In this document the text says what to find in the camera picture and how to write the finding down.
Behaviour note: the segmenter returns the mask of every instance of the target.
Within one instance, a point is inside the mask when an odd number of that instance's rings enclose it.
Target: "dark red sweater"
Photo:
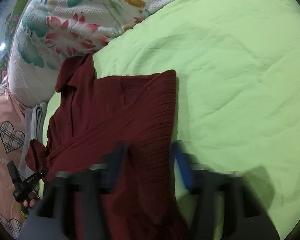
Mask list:
[[[103,198],[113,240],[186,240],[168,161],[175,71],[95,76],[91,55],[64,61],[56,85],[61,105],[50,119],[47,147],[31,141],[27,165],[34,171],[47,166],[50,181],[58,171],[89,168],[125,141],[129,153],[123,171],[114,192]]]

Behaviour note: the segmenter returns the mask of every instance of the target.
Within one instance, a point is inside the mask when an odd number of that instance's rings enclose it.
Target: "plaid heart print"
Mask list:
[[[17,240],[20,230],[22,228],[22,223],[16,219],[10,219],[9,221],[0,214],[0,223],[3,225],[4,229],[12,236],[14,240]]]
[[[22,147],[25,141],[25,134],[21,131],[15,131],[9,121],[1,124],[0,137],[7,154]]]
[[[0,84],[0,96],[2,96],[7,90],[7,83],[3,80]]]

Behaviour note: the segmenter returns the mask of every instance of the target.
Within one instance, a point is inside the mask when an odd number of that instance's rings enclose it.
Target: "hand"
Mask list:
[[[25,201],[23,202],[23,205],[24,205],[26,208],[27,208],[27,207],[33,208],[34,205],[35,205],[35,203],[36,203],[37,200],[38,200],[38,197],[37,197],[37,195],[36,195],[34,192],[30,192],[29,198],[31,199],[30,203],[28,203],[28,201],[25,200]]]

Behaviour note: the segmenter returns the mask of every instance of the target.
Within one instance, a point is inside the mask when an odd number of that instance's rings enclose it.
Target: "pink flower print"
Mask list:
[[[102,36],[102,35],[99,35],[98,37],[97,37],[97,40],[98,41],[101,41],[101,44],[102,44],[102,47],[105,47],[106,45],[108,45],[108,43],[109,43],[109,39],[110,37],[108,37],[108,36]]]
[[[81,25],[84,25],[85,27],[87,27],[88,29],[90,29],[93,33],[100,27],[100,25],[98,25],[98,24],[86,23],[86,18],[83,15],[79,19],[79,15],[77,13],[75,13],[72,16],[72,20],[75,23],[79,23]]]
[[[45,44],[55,51],[66,53],[68,56],[75,55],[78,51],[89,53],[94,51],[95,45],[86,37],[91,36],[98,28],[97,24],[87,24],[84,16],[79,18],[75,13],[72,19],[61,20],[55,16],[47,17],[47,26],[50,32],[46,34]]]
[[[142,22],[142,19],[141,19],[141,18],[134,17],[134,19],[135,19],[135,22],[136,22],[136,23],[141,23],[141,22]]]

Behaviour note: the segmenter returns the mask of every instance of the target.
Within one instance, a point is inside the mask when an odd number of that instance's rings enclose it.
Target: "bed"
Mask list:
[[[176,0],[110,39],[94,55],[94,64],[98,78],[175,69],[174,139],[210,169],[243,176],[280,238],[298,239],[300,5],[296,0]],[[37,93],[37,88],[29,93],[33,87],[25,82],[40,80],[44,69],[33,67],[33,76],[28,77],[27,72],[14,70],[13,97],[27,106],[49,99],[58,71],[52,74],[50,69],[50,76],[43,75],[42,84],[48,84],[44,93]],[[60,94],[55,93],[48,104],[44,135],[59,105]],[[190,224],[194,200],[183,189],[178,169],[175,174],[178,205]],[[220,232],[219,226],[215,239]]]

